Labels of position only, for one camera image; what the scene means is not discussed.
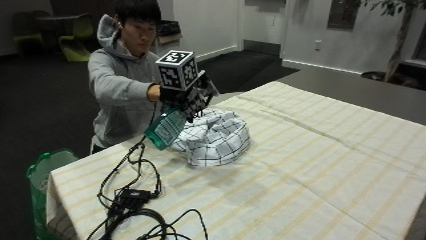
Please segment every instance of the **person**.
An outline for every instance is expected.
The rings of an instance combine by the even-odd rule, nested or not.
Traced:
[[[160,115],[160,74],[149,49],[161,20],[156,0],[117,0],[116,16],[97,30],[103,46],[89,59],[89,89],[100,112],[93,121],[92,154],[141,135]]]

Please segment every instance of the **black hair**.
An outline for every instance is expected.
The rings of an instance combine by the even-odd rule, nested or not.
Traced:
[[[156,24],[161,21],[161,10],[157,0],[117,0],[116,14],[123,25],[129,18]]]

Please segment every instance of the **ar marker cube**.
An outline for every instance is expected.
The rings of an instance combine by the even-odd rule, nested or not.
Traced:
[[[161,86],[186,91],[198,77],[194,52],[172,50],[157,61]]]

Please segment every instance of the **striped tablecloth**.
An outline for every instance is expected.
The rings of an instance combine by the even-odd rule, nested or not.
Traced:
[[[425,239],[425,126],[280,82],[212,108],[232,110],[246,121],[252,146],[228,165],[194,167],[185,156],[146,144],[164,195],[145,207],[166,222],[194,208],[214,240]],[[47,218],[63,236],[85,239],[104,221],[100,184],[137,140],[52,172]],[[134,174],[125,164],[109,196]],[[136,187],[153,190],[154,180],[146,165]],[[148,226],[148,219],[132,218],[116,239],[136,239]],[[196,214],[176,230],[204,239]]]

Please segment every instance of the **black cable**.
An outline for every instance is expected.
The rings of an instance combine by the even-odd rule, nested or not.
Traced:
[[[172,228],[173,231],[174,231],[173,225],[174,225],[174,224],[182,219],[182,217],[184,217],[188,213],[190,213],[190,212],[196,212],[197,215],[198,215],[200,222],[201,222],[201,225],[202,225],[202,230],[204,230],[204,237],[205,237],[205,239],[208,240],[208,239],[209,239],[208,230],[206,230],[206,227],[205,227],[205,223],[204,223],[204,220],[202,220],[201,213],[200,213],[200,211],[198,211],[197,209],[189,209],[189,210],[186,210],[186,212],[184,212],[184,213],[181,214],[181,216],[180,216],[170,224],[168,224],[168,227]],[[161,230],[158,230],[153,235],[150,235],[158,227],[161,227]],[[140,238],[137,238],[137,239],[138,239],[138,240],[145,240],[145,239],[150,239],[150,238],[154,238],[154,237],[160,237],[160,236],[161,236],[160,232],[162,232],[162,228],[164,228],[164,226],[160,226],[160,225],[154,226],[154,227],[149,230],[149,232],[148,232],[146,234],[144,234],[144,235],[142,235]],[[174,231],[174,233],[168,233],[166,235],[174,235],[174,236],[180,236],[180,237],[185,237],[186,239],[190,239],[190,238],[188,238],[186,236],[176,233],[176,231]]]
[[[153,112],[153,115],[150,118],[150,124],[153,122],[156,108],[157,108],[157,104],[154,105],[154,112]],[[162,193],[161,178],[160,178],[160,173],[157,171],[157,168],[156,168],[154,164],[148,159],[142,158],[144,152],[145,152],[144,140],[145,140],[145,135],[144,135],[142,139],[134,144],[134,146],[130,147],[129,152],[127,153],[127,155],[124,156],[124,158],[119,162],[117,166],[113,168],[113,170],[111,171],[111,173],[108,174],[107,178],[104,179],[104,181],[101,183],[100,191],[97,193],[97,198],[99,198],[99,201],[103,204],[103,206],[108,209],[107,219],[95,228],[95,230],[92,231],[92,233],[88,236],[88,240],[93,237],[95,233],[99,231],[99,229],[101,228],[103,225],[105,225],[105,233],[100,239],[101,240],[111,240],[112,234],[113,234],[116,228],[123,223],[123,221],[130,217],[140,216],[140,215],[154,219],[158,222],[158,225],[156,225],[146,234],[144,234],[141,237],[138,237],[137,240],[145,240],[145,239],[148,240],[148,239],[157,238],[157,237],[160,237],[161,240],[165,240],[166,236],[174,236],[176,240],[177,240],[177,237],[182,237],[182,238],[190,240],[189,237],[186,237],[185,235],[176,232],[173,225],[192,211],[198,214],[200,222],[201,222],[202,229],[204,229],[205,239],[208,240],[208,232],[206,232],[202,216],[201,216],[201,213],[196,209],[189,209],[172,222],[172,224],[165,223],[165,220],[164,220],[161,214],[157,213],[154,210],[148,209],[148,208],[138,209],[138,207],[142,207],[144,204],[150,199],[158,198]],[[138,154],[137,160],[132,161],[130,155],[133,154],[133,152],[137,149],[140,149],[140,154]],[[132,165],[137,164],[137,176],[125,186],[116,189],[115,198],[111,199],[104,195],[104,187],[105,187],[108,181],[111,180],[111,178],[113,177],[113,174],[119,173],[119,169],[125,161],[128,161]],[[142,163],[149,163],[152,168],[154,169],[154,172],[156,172],[157,182],[156,182],[156,190],[153,193],[150,193],[149,191],[145,191],[145,190],[130,189],[130,186],[138,181],[138,179],[142,175],[142,171],[141,171],[141,164]],[[111,205],[108,205],[103,200],[108,200],[111,202]]]
[[[134,216],[146,216],[158,222],[158,226],[161,226],[161,230],[160,230],[161,234],[157,237],[161,237],[160,239],[165,240],[165,238],[166,238],[165,220],[164,220],[160,213],[157,213],[154,210],[148,209],[148,208],[141,208],[136,211],[130,211],[130,212],[123,214],[121,216],[119,216],[116,218],[116,220],[113,221],[113,223],[109,225],[109,227],[105,231],[105,234],[101,237],[101,240],[109,240],[116,228],[120,226],[123,221],[130,217],[134,217]]]

